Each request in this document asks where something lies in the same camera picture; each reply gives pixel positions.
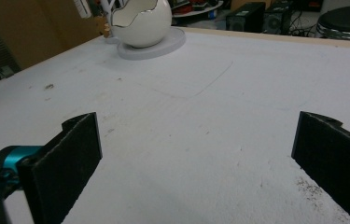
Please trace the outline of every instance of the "dust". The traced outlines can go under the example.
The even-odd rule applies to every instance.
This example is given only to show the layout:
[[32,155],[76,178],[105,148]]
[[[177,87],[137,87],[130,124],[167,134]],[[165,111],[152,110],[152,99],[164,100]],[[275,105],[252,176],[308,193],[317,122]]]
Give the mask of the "dust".
[[321,212],[322,202],[320,198],[322,197],[323,190],[316,184],[311,184],[302,177],[299,177],[297,180],[297,186],[299,191],[303,193],[305,198],[310,201],[315,210]]
[[55,86],[53,84],[49,84],[44,88],[44,91],[53,89]]

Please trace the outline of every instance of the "black stool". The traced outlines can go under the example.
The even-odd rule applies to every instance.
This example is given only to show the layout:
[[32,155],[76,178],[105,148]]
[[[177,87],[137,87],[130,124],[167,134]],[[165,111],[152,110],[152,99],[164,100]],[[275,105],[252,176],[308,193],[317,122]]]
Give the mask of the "black stool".
[[350,7],[341,7],[320,16],[315,37],[350,40]]

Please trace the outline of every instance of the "wall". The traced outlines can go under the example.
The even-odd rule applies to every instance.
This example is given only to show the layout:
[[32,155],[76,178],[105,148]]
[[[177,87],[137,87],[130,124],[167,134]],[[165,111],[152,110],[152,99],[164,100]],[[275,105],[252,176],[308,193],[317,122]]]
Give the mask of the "wall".
[[0,0],[0,37],[21,69],[98,36],[73,0]]

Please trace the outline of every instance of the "white tabletop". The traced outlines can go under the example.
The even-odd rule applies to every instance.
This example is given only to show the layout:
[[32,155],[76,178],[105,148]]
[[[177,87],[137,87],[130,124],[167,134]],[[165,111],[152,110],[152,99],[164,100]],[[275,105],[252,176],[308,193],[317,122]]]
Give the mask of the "white tabletop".
[[[0,81],[0,149],[97,112],[104,157],[64,223],[350,223],[290,158],[300,111],[350,131],[350,43],[194,31],[143,61],[98,37]],[[6,205],[32,223],[23,192]]]

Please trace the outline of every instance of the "pencil mark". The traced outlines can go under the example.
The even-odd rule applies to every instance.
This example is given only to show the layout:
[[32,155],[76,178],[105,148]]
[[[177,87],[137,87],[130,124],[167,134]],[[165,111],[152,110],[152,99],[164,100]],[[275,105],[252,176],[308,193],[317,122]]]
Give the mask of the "pencil mark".
[[109,130],[107,131],[107,133],[105,134],[105,137],[108,137],[108,135],[109,135],[110,133],[114,132],[114,130],[115,130],[115,129],[109,129]]
[[207,88],[209,88],[210,86],[213,85],[213,83],[215,83],[219,78],[221,78],[233,65],[233,61],[231,61],[230,65],[227,66],[227,68],[220,74],[218,75],[218,77],[216,77],[213,81],[211,81],[205,88],[203,88],[201,91],[199,91],[198,93],[196,93],[194,96],[200,95],[201,93],[203,93]]

